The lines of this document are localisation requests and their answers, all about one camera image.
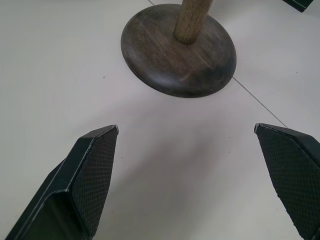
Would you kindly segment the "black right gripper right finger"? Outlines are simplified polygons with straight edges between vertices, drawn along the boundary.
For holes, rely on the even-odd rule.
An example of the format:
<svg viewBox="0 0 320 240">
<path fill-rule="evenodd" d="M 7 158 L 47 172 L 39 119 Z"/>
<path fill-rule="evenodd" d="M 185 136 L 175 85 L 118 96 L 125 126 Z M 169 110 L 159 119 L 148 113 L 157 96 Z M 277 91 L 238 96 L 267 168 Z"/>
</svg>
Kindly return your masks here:
<svg viewBox="0 0 320 240">
<path fill-rule="evenodd" d="M 320 142 L 280 126 L 254 127 L 272 185 L 303 240 L 320 240 Z"/>
</svg>

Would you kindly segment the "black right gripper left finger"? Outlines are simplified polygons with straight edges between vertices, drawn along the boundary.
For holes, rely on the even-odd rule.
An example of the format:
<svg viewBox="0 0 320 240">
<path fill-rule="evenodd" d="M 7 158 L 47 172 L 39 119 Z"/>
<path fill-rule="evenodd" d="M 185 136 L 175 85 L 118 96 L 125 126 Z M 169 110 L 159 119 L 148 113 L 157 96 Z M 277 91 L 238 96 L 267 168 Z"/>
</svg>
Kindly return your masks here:
<svg viewBox="0 0 320 240">
<path fill-rule="evenodd" d="M 45 178 L 5 240 L 92 240 L 108 195 L 119 129 L 81 136 Z"/>
</svg>

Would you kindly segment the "wooden stand with round base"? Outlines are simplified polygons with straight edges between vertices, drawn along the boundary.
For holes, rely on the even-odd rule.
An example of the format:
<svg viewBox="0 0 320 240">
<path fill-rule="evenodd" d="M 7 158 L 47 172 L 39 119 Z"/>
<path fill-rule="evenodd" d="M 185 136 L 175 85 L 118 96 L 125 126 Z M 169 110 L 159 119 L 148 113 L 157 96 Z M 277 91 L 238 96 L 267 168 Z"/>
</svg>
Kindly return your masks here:
<svg viewBox="0 0 320 240">
<path fill-rule="evenodd" d="M 234 43 L 209 16 L 213 0 L 157 4 L 135 14 L 121 35 L 123 58 L 149 87 L 175 97 L 201 98 L 222 90 L 237 64 Z"/>
</svg>

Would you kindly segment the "black stitched leather item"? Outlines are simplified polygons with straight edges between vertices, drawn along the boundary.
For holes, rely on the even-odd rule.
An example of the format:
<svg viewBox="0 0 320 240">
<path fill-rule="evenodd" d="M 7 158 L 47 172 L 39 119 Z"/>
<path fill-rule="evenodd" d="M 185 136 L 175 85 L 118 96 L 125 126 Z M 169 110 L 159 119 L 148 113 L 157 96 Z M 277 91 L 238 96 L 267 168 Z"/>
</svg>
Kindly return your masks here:
<svg viewBox="0 0 320 240">
<path fill-rule="evenodd" d="M 282 0 L 299 12 L 303 13 L 313 0 Z"/>
</svg>

